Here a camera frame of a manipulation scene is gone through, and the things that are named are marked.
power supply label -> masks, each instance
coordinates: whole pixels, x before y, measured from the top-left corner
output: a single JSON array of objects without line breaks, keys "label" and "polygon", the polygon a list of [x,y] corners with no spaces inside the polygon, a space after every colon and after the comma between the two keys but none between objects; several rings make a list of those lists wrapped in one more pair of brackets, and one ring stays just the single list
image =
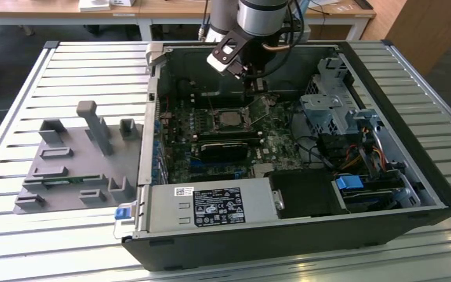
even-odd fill
[{"label": "power supply label", "polygon": [[240,188],[201,190],[193,192],[194,225],[197,227],[244,223]]}]

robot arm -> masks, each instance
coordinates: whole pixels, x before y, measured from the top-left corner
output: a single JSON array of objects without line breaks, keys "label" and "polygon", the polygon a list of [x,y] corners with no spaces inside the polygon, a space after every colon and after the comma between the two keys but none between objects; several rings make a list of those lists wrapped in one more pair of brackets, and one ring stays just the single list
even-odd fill
[{"label": "robot arm", "polygon": [[[289,49],[304,37],[301,0],[212,0],[206,42],[218,42],[206,61],[221,73],[245,80],[245,85],[269,75],[285,62]],[[279,46],[284,35],[287,44]],[[265,70],[276,52],[287,51],[280,64]]]}]

motherboard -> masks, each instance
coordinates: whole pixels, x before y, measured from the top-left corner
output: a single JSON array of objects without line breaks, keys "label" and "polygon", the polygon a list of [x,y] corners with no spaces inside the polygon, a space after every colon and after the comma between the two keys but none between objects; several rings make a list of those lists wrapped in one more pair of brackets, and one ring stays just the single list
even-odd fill
[{"label": "motherboard", "polygon": [[288,126],[292,101],[201,93],[168,99],[160,108],[168,183],[264,177],[303,167]]}]

barcode sticker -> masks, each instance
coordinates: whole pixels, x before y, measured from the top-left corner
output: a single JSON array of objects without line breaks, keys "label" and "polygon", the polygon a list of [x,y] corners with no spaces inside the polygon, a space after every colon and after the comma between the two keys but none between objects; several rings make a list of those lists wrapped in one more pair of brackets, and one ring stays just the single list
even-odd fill
[{"label": "barcode sticker", "polygon": [[192,196],[193,187],[174,187],[174,196]]}]

gray 3d printed holder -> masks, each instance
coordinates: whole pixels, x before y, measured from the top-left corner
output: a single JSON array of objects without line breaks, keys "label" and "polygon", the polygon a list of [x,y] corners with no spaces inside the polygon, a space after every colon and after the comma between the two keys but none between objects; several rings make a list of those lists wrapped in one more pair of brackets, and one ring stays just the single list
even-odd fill
[{"label": "gray 3d printed holder", "polygon": [[136,196],[142,126],[121,119],[106,126],[94,101],[77,104],[88,127],[42,121],[42,142],[15,199],[17,214],[112,207]]}]

